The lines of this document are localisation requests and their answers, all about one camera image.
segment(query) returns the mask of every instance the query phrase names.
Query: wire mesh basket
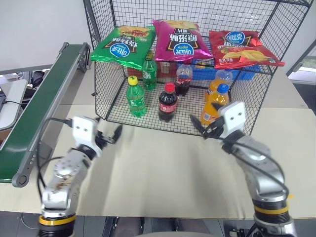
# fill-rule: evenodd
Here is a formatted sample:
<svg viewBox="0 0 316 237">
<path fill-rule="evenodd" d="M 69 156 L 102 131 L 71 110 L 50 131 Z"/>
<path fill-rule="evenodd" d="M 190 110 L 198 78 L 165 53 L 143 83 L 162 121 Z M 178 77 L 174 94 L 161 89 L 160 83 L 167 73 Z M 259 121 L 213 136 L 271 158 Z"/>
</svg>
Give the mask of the wire mesh basket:
<svg viewBox="0 0 316 237">
<path fill-rule="evenodd" d="M 313 0 L 83 0 L 93 48 L 119 26 L 149 26 L 152 20 L 195 22 L 203 41 L 209 45 L 208 32 L 258 31 L 259 39 L 276 57 L 282 59 L 304 20 Z M 154 52 L 156 40 L 151 51 Z M 95 63 L 96 114 L 107 121 L 139 127 L 200 135 L 193 127 L 190 114 L 200 117 L 210 76 L 193 79 L 189 92 L 179 98 L 174 118 L 166 123 L 158 118 L 158 97 L 166 81 L 175 80 L 176 62 L 157 62 L 158 81 L 154 91 L 145 91 L 147 112 L 141 118 L 129 111 L 126 98 L 127 77 L 140 71 L 117 63 Z M 193 61 L 196 70 L 212 70 L 213 59 Z M 234 72 L 230 101 L 246 106 L 244 132 L 250 134 L 264 97 L 276 71 L 273 66 L 252 66 Z"/>
</svg>

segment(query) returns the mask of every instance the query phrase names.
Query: green soda bottle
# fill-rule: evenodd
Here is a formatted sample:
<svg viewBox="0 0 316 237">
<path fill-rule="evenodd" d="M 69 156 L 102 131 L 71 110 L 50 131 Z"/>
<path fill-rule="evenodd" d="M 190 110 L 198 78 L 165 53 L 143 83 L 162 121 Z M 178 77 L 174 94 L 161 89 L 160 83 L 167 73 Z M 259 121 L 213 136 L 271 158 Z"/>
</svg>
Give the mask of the green soda bottle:
<svg viewBox="0 0 316 237">
<path fill-rule="evenodd" d="M 146 107 L 144 102 L 144 90 L 138 84 L 136 76 L 128 77 L 129 87 L 126 91 L 126 96 L 129 104 L 129 110 L 132 115 L 140 117 L 146 113 Z"/>
<path fill-rule="evenodd" d="M 143 84 L 144 88 L 152 91 L 157 83 L 157 64 L 155 61 L 145 60 L 143 64 Z"/>
</svg>

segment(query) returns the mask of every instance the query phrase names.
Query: white wall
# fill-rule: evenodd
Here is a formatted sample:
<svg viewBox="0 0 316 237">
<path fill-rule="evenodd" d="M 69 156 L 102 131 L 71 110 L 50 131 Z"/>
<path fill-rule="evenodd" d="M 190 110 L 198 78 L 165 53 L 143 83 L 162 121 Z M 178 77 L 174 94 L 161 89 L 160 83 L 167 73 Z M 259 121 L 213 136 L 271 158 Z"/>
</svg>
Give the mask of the white wall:
<svg viewBox="0 0 316 237">
<path fill-rule="evenodd" d="M 0 71 L 53 64 L 65 41 L 91 44 L 82 0 L 0 0 Z"/>
</svg>

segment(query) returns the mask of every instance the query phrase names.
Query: bag of chips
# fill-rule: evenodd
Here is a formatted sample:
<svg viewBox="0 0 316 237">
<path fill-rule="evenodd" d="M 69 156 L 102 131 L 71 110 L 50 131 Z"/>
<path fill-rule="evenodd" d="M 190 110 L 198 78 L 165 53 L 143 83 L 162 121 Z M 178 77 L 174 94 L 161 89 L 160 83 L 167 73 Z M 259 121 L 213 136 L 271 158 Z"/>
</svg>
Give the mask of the bag of chips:
<svg viewBox="0 0 316 237">
<path fill-rule="evenodd" d="M 157 34 L 154 60 L 189 61 L 211 58 L 198 25 L 188 21 L 153 20 Z"/>
<path fill-rule="evenodd" d="M 155 39 L 155 29 L 149 27 L 121 26 L 95 48 L 92 61 L 118 62 L 124 66 L 142 70 L 147 52 Z"/>
<path fill-rule="evenodd" d="M 284 66 L 258 39 L 254 31 L 210 31 L 215 69 L 234 69 L 251 65 Z"/>
</svg>

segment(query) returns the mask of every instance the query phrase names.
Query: blue bottle cap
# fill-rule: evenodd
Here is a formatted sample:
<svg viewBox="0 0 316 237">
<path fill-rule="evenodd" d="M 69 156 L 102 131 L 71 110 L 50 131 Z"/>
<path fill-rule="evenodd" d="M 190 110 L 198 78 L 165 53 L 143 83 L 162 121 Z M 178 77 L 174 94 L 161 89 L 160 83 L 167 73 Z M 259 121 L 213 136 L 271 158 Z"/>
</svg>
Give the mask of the blue bottle cap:
<svg viewBox="0 0 316 237">
<path fill-rule="evenodd" d="M 221 94 L 225 94 L 227 93 L 228 89 L 229 89 L 229 86 L 227 84 L 219 84 L 219 86 L 217 87 L 217 92 Z"/>
</svg>

